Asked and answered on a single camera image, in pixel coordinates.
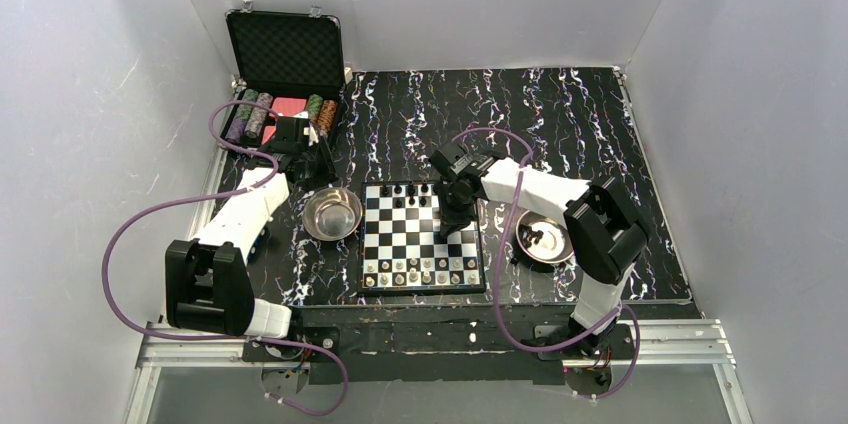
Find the black and white chessboard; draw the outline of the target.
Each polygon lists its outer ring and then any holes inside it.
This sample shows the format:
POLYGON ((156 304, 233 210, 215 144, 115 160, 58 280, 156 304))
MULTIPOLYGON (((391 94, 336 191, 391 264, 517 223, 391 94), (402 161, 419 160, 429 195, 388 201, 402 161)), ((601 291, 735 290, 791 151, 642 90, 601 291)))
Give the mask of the black and white chessboard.
POLYGON ((477 219, 440 234, 433 181, 365 182, 360 290, 370 296, 474 294, 485 290, 477 219))

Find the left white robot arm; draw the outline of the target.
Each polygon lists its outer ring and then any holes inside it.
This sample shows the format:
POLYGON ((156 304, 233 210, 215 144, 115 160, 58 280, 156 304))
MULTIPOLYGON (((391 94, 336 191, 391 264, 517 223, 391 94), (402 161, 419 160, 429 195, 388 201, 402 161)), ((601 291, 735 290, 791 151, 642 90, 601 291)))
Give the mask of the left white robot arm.
POLYGON ((287 172, 310 150, 327 142, 308 121, 306 112, 279 117, 271 139, 260 150, 272 155, 279 169, 253 158, 241 172, 238 187, 190 240, 175 240, 165 252, 166 318, 181 329, 228 336, 283 339, 294 311, 254 295, 247 261, 273 214, 290 196, 287 172))

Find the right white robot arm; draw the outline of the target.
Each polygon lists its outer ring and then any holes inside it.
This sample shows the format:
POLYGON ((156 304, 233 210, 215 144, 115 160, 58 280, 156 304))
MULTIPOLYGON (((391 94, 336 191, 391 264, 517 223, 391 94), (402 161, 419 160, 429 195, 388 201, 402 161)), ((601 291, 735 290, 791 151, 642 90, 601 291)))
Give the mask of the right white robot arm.
POLYGON ((649 226, 625 186, 615 178, 555 176, 497 151, 473 154, 457 142, 428 162, 439 176, 434 190, 443 237, 471 222, 479 200, 534 212, 567 231, 583 281, 564 343, 597 348, 616 324, 623 287, 649 241, 649 226))

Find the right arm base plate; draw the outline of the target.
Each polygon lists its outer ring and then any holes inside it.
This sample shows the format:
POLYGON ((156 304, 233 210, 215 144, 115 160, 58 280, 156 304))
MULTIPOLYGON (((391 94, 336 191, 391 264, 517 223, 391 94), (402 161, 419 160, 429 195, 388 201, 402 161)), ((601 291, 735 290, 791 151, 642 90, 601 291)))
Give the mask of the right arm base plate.
MULTIPOLYGON (((532 346, 553 345, 566 337, 574 337, 567 325, 539 325, 534 328, 532 346)), ((627 324, 614 323, 600 336, 590 334, 577 344, 554 352, 540 352, 536 356, 542 361, 576 360, 580 365, 604 364, 607 361, 629 360, 635 355, 635 337, 627 324)))

